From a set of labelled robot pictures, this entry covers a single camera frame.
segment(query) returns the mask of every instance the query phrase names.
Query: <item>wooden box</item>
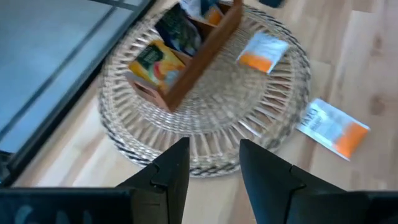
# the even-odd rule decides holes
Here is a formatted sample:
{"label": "wooden box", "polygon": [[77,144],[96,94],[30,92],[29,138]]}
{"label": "wooden box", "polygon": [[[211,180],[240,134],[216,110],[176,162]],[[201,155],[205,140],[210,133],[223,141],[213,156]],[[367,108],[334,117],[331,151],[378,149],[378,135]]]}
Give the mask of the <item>wooden box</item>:
{"label": "wooden box", "polygon": [[234,0],[231,6],[223,3],[218,3],[218,6],[224,14],[218,26],[189,18],[204,38],[202,46],[193,58],[170,49],[185,64],[185,69],[173,87],[165,94],[159,88],[141,78],[131,78],[130,75],[126,75],[128,82],[137,94],[169,112],[173,112],[177,108],[184,96],[202,75],[204,69],[211,63],[221,46],[241,22],[242,0]]}

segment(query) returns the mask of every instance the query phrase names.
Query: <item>packet on floor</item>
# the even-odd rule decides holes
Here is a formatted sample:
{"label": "packet on floor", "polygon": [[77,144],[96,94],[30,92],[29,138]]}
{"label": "packet on floor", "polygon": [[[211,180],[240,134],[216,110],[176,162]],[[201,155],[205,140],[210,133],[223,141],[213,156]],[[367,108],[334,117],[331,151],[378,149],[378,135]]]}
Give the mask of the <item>packet on floor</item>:
{"label": "packet on floor", "polygon": [[153,40],[129,65],[129,69],[145,81],[168,92],[185,65],[164,45]]}
{"label": "packet on floor", "polygon": [[180,5],[190,17],[215,26],[224,16],[217,6],[217,0],[180,0]]}
{"label": "packet on floor", "polygon": [[368,126],[321,99],[309,104],[297,129],[348,161],[370,131]]}
{"label": "packet on floor", "polygon": [[198,29],[187,19],[180,4],[174,5],[155,24],[166,46],[193,56],[200,48],[202,39]]}
{"label": "packet on floor", "polygon": [[270,74],[289,48],[286,41],[257,32],[238,57],[238,62]]}

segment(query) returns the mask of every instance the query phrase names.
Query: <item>woven wicker tray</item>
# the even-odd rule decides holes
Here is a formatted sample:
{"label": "woven wicker tray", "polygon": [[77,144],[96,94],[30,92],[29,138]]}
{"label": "woven wicker tray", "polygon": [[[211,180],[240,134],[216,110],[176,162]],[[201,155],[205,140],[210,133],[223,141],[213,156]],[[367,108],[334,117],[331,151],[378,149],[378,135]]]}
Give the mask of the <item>woven wicker tray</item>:
{"label": "woven wicker tray", "polygon": [[[275,151],[292,132],[308,102],[310,66],[304,50],[280,22],[249,6],[237,31],[205,70],[175,113],[138,96],[124,77],[127,65],[152,40],[163,13],[130,29],[101,74],[99,111],[117,148],[146,166],[182,137],[190,137],[191,176],[214,177],[239,169],[239,141]],[[268,32],[290,47],[270,76],[236,63],[253,33]]]}

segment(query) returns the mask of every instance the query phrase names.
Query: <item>wooden floor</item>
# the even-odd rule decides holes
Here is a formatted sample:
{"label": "wooden floor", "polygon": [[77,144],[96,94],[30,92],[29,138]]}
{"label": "wooden floor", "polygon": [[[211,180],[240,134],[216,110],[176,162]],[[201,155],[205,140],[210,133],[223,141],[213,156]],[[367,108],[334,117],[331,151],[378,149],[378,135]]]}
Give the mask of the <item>wooden floor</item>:
{"label": "wooden floor", "polygon": [[[173,3],[161,1],[155,13]],[[298,131],[278,155],[346,190],[398,189],[398,1],[289,0],[275,16],[302,43],[320,97],[371,128],[351,162]],[[96,84],[16,186],[114,186],[139,168],[120,155],[99,122]],[[191,179],[184,223],[255,223],[239,173]]]}

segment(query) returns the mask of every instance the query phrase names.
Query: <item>green packet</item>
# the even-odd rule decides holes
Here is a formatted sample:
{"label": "green packet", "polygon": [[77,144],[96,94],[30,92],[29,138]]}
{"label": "green packet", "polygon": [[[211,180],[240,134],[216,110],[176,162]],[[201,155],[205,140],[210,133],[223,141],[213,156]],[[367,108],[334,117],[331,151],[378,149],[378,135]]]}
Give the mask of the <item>green packet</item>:
{"label": "green packet", "polygon": [[193,56],[202,44],[198,29],[187,19],[180,4],[174,5],[156,23],[158,31],[166,46]]}

